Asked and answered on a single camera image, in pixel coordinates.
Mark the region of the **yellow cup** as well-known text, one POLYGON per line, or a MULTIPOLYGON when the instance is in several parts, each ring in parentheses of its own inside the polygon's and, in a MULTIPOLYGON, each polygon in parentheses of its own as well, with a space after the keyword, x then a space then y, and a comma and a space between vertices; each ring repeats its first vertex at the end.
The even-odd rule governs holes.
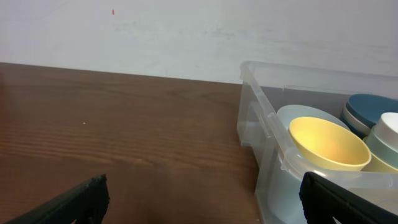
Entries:
MULTIPOLYGON (((363 141, 366 143, 368 137, 363 138, 363 141)), ((380 140, 376 140, 377 146, 382 146, 382 148, 389 149, 389 146, 380 140)), ((395 173, 397 174, 397 168, 389 165, 384 162, 382 159, 377 157, 372 152, 372 159, 368 165, 366 165, 361 171, 364 172, 383 172, 383 173, 395 173)))
POLYGON ((295 118, 289 124, 289 134, 301 155, 324 169, 360 171, 372 158, 362 139, 324 119, 295 118))

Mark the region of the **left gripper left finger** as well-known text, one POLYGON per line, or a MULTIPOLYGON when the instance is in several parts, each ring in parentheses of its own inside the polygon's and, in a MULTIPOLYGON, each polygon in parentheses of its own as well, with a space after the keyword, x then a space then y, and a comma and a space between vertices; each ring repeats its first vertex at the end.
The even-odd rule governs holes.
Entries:
POLYGON ((110 197, 106 175, 97 175, 8 224, 102 223, 110 197))

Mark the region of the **cream white cup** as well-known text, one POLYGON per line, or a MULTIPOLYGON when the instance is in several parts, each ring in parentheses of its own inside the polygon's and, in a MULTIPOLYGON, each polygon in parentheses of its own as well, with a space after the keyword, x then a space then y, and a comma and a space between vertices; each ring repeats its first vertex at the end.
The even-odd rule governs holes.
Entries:
POLYGON ((397 151, 398 114, 393 112, 383 113, 373 127, 373 132, 381 141, 397 151))

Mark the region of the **light blue cup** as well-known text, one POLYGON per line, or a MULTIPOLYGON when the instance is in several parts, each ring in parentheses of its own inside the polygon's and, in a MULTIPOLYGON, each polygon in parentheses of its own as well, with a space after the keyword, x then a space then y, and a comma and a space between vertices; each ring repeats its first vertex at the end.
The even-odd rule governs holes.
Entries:
POLYGON ((275 168, 268 193, 271 212, 286 224, 307 224, 299 191, 302 181, 290 172, 275 168))

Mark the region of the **green cup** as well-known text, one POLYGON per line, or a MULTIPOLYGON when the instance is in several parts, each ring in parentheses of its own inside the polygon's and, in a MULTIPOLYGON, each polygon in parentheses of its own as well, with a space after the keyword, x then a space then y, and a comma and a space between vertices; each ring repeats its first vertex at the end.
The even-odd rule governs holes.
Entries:
POLYGON ((397 151, 388 146, 374 133, 371 133, 368 137, 366 137, 364 142, 376 158, 392 169, 397 170, 397 151))

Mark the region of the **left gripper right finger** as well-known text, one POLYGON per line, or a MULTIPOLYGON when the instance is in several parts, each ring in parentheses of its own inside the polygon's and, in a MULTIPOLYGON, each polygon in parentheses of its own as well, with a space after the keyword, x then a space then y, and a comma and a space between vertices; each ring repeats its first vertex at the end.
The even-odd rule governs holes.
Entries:
POLYGON ((314 172, 306 172, 299 197, 308 224, 397 224, 397 215, 314 172))

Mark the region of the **small light grey bowl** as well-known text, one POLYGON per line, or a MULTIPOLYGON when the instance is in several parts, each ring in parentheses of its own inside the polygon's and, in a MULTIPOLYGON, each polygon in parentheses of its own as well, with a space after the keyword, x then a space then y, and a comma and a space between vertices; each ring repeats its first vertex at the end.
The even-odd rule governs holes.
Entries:
POLYGON ((286 105, 279 108, 277 115, 286 130, 289 129, 289 124, 293 119, 303 116, 324 119, 349 130, 349 127, 335 116, 310 106, 286 105))

